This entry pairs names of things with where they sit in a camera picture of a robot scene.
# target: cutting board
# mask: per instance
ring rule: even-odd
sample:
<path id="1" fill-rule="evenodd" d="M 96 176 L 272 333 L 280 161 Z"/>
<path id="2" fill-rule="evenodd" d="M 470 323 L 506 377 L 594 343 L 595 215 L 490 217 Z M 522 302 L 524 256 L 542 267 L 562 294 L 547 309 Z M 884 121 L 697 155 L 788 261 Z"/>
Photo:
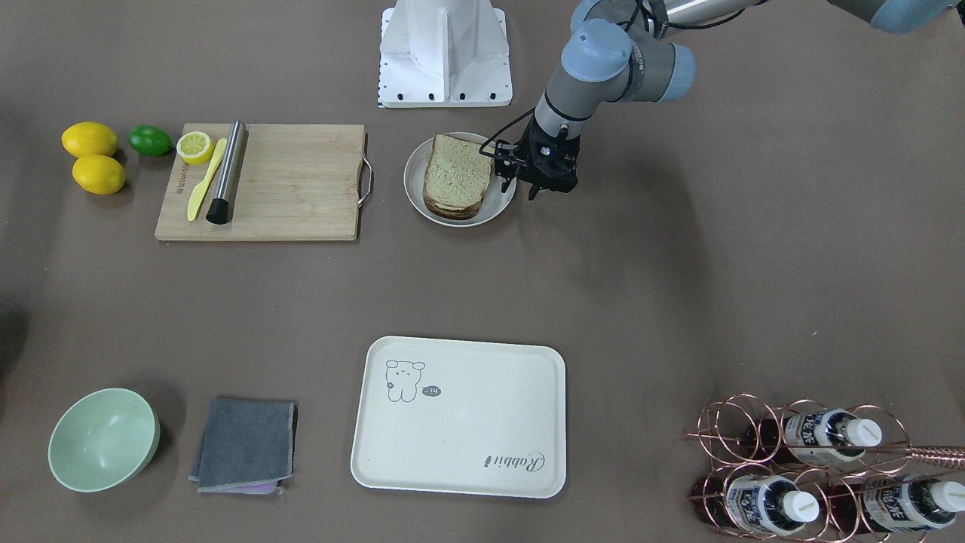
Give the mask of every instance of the cutting board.
<path id="1" fill-rule="evenodd" d="M 358 236 L 359 175 L 365 150 L 362 125 L 247 125 L 234 214 L 228 224 L 205 220 L 222 164 L 194 221 L 187 220 L 191 189 L 204 164 L 175 159 L 154 236 L 162 241 L 352 241 Z M 228 137 L 231 125 L 184 125 Z"/>

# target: white bottle cap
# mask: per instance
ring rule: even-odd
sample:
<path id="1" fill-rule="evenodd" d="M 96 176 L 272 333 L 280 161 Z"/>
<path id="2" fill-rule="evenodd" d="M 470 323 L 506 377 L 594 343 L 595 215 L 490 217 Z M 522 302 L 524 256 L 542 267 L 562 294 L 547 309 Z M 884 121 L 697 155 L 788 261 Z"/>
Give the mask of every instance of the white bottle cap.
<path id="1" fill-rule="evenodd" d="M 844 438 L 856 446 L 879 446 L 881 426 L 870 418 L 855 418 L 844 424 Z"/>
<path id="2" fill-rule="evenodd" d="M 951 513 L 965 511 L 965 485 L 941 481 L 931 485 L 931 497 L 942 509 Z"/>
<path id="3" fill-rule="evenodd" d="M 814 496 L 800 490 L 792 490 L 785 494 L 781 506 L 790 520 L 799 523 L 809 523 L 816 519 L 820 512 Z"/>

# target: cutting board handle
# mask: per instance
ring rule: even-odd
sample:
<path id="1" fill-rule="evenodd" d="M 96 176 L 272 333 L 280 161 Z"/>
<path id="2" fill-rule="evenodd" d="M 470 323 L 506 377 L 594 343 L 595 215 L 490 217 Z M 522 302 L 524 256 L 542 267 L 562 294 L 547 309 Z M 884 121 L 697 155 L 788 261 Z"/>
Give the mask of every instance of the cutting board handle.
<path id="1" fill-rule="evenodd" d="M 369 158 L 365 156 L 365 153 L 362 154 L 362 161 L 365 162 L 365 165 L 369 167 L 369 188 L 367 188 L 365 194 L 359 198 L 360 210 L 362 209 L 362 206 L 365 205 L 365 201 L 369 199 L 369 196 L 372 196 L 372 187 L 375 185 L 375 172 L 372 170 L 372 165 L 369 163 Z"/>

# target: white tray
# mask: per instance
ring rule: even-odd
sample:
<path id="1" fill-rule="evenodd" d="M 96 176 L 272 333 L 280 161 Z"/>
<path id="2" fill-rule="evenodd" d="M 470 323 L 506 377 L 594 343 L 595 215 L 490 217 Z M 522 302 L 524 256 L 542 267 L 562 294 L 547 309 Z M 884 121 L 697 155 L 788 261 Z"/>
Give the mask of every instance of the white tray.
<path id="1" fill-rule="evenodd" d="M 549 347 L 386 336 L 369 347 L 351 470 L 369 488 L 551 498 L 565 366 Z"/>
<path id="2" fill-rule="evenodd" d="M 484 137 L 472 132 L 448 132 L 446 135 L 473 143 L 479 143 L 480 145 L 485 143 Z M 405 163 L 405 171 L 402 173 L 403 180 L 405 181 L 405 195 L 409 197 L 409 202 L 412 203 L 412 206 L 432 222 L 454 228 L 479 226 L 480 224 L 489 222 L 495 218 L 496 215 L 502 213 L 506 206 L 510 204 L 512 196 L 516 192 L 516 180 L 512 180 L 506 192 L 503 192 L 503 182 L 495 173 L 489 178 L 489 188 L 482 198 L 480 212 L 477 213 L 476 216 L 465 220 L 456 220 L 454 218 L 439 216 L 428 210 L 426 200 L 423 199 L 422 189 L 426 183 L 428 159 L 432 156 L 432 139 L 434 138 L 427 139 L 412 152 L 409 160 Z"/>

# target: towel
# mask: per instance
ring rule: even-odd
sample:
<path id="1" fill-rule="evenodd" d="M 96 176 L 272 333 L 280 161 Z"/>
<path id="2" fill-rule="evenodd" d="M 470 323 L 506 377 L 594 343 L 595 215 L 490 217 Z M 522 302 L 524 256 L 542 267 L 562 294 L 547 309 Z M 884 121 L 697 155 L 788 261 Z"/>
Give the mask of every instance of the towel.
<path id="1" fill-rule="evenodd" d="M 294 421 L 294 402 L 211 400 L 188 479 L 198 483 L 198 492 L 274 492 L 291 477 Z"/>

